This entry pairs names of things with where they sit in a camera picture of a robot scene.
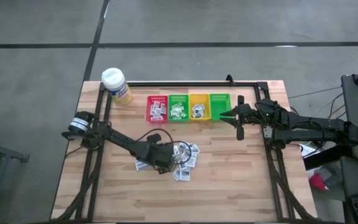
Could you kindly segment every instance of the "plastic jar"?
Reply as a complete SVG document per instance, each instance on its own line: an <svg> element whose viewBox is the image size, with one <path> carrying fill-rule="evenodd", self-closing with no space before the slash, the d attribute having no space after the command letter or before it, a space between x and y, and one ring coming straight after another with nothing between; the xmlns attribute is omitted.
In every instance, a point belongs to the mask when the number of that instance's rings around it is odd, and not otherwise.
<svg viewBox="0 0 358 224"><path fill-rule="evenodd" d="M102 82L116 103L125 105L131 101L131 90L120 69L109 68L104 71L102 73Z"/></svg>

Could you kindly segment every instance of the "concrete floor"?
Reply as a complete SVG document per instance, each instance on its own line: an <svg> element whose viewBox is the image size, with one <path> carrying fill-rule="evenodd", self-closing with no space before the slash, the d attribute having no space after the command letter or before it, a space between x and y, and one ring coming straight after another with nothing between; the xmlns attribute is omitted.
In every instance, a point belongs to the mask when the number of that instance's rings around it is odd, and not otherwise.
<svg viewBox="0 0 358 224"><path fill-rule="evenodd" d="M103 0L0 0L0 44L92 43ZM100 42L358 41L358 0L111 0ZM90 49L0 49L0 145L30 153L0 192L0 223L48 220ZM288 96L337 87L358 73L358 47L99 49L90 80L109 67L128 80L285 81ZM341 89L291 98L327 117ZM338 206L316 197L319 217Z"/></svg>

